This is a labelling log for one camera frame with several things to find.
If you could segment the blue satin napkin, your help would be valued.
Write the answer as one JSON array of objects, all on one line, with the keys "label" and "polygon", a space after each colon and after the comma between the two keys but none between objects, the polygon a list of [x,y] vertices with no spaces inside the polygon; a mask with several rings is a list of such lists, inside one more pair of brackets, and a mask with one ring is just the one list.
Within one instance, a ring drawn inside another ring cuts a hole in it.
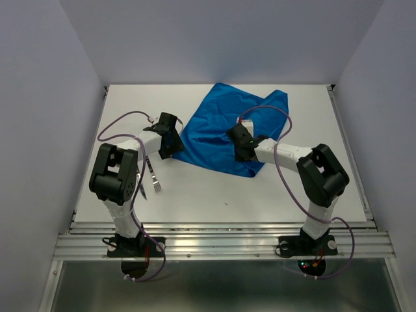
[{"label": "blue satin napkin", "polygon": [[185,150],[172,157],[179,161],[241,177],[255,177],[260,162],[237,162],[226,131],[242,114],[254,123],[255,136],[277,139],[289,113],[288,95],[274,90],[259,97],[228,84],[216,83],[186,124],[181,140]]}]

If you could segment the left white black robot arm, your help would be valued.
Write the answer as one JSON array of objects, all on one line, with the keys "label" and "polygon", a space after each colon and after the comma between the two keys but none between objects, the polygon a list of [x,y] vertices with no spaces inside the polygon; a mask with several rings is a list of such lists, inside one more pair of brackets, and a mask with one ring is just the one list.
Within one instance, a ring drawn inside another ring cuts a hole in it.
[{"label": "left white black robot arm", "polygon": [[103,138],[89,181],[89,189],[101,200],[112,217],[116,231],[104,238],[109,257],[143,257],[150,239],[134,213],[134,200],[146,168],[146,157],[158,153],[161,159],[182,152],[185,147],[176,130],[177,116],[162,112],[157,122],[138,135],[120,134]]}]

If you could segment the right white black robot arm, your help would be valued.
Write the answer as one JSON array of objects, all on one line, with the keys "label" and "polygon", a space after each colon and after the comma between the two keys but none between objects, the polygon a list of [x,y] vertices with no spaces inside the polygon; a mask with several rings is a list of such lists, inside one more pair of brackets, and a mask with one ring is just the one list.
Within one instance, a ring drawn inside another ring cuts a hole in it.
[{"label": "right white black robot arm", "polygon": [[330,223],[350,178],[333,151],[325,144],[302,148],[263,135],[254,138],[241,123],[227,130],[226,135],[234,146],[236,161],[275,164],[280,176],[282,168],[299,175],[309,200],[308,208],[302,209],[306,220],[298,235],[279,238],[275,253],[283,258],[337,255]]}]

